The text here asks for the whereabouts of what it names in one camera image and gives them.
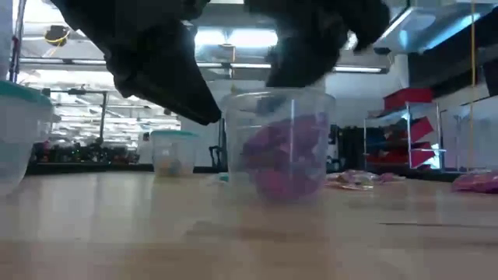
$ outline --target purple cloth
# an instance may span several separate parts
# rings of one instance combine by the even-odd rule
[[[498,171],[461,175],[451,185],[454,191],[498,194]]]
[[[327,128],[324,115],[302,116],[272,123],[249,139],[242,156],[258,191],[267,198],[292,200],[321,187],[324,155],[314,150],[320,137],[327,137]]]

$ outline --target table surface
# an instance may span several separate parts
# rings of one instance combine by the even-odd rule
[[[408,180],[265,205],[205,178],[27,177],[0,201],[0,279],[496,278],[492,195]]]

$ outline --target shelving unit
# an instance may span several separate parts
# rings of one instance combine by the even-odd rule
[[[438,149],[433,149],[431,144],[428,142],[417,142],[425,135],[433,133],[434,130],[432,125],[429,123],[427,116],[417,119],[417,122],[412,124],[413,116],[420,115],[428,110],[436,111],[436,130],[437,133],[437,147]],[[369,143],[367,138],[367,125],[372,122],[389,122],[394,120],[406,119],[406,136],[402,138],[395,138],[392,140],[386,139],[383,142]],[[443,147],[442,141],[442,131],[441,131],[441,120],[440,120],[440,110],[437,103],[411,103],[406,102],[405,106],[397,110],[386,110],[376,117],[368,117],[363,122],[363,156],[365,159],[365,167],[378,166],[378,167],[406,167],[409,169],[416,169],[423,165],[420,162],[420,158],[427,157],[427,153],[431,152],[433,156],[439,155],[440,169],[444,170],[444,157],[443,152],[446,152]],[[375,163],[368,160],[369,150],[378,148],[385,148],[386,150],[397,150],[407,148],[408,161],[403,163]]]

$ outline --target storage rack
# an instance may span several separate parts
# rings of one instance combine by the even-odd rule
[[[413,148],[413,143],[412,143],[412,133],[411,133],[411,119],[413,114],[417,113],[423,113],[427,111],[428,109],[435,109],[436,111],[436,133],[437,133],[437,144],[438,144],[438,149],[417,149]],[[366,137],[367,137],[367,123],[369,121],[391,121],[395,119],[401,119],[402,117],[406,117],[407,121],[407,145],[408,147],[408,155],[409,155],[409,161],[407,163],[369,163],[367,161],[367,148],[370,146],[370,144],[367,143]],[[435,154],[439,155],[439,162],[440,162],[440,170],[444,171],[444,152],[446,150],[443,147],[443,135],[441,131],[441,118],[440,118],[440,109],[439,109],[439,104],[438,103],[413,103],[413,102],[406,102],[405,106],[397,109],[397,110],[388,110],[383,112],[381,115],[376,116],[376,117],[368,117],[363,120],[363,158],[365,161],[365,168],[367,168],[369,165],[378,165],[378,166],[393,166],[393,167],[400,167],[400,166],[406,166],[409,169],[415,169],[417,166],[412,165],[412,152],[414,151],[420,151],[420,152],[434,152]]]

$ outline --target plastic container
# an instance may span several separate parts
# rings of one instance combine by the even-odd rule
[[[150,134],[154,172],[158,177],[192,174],[198,136],[188,131],[158,130]]]
[[[0,196],[23,179],[33,144],[48,138],[53,113],[39,90],[0,81]]]
[[[314,89],[266,89],[226,100],[231,189],[296,200],[324,185],[335,100]]]

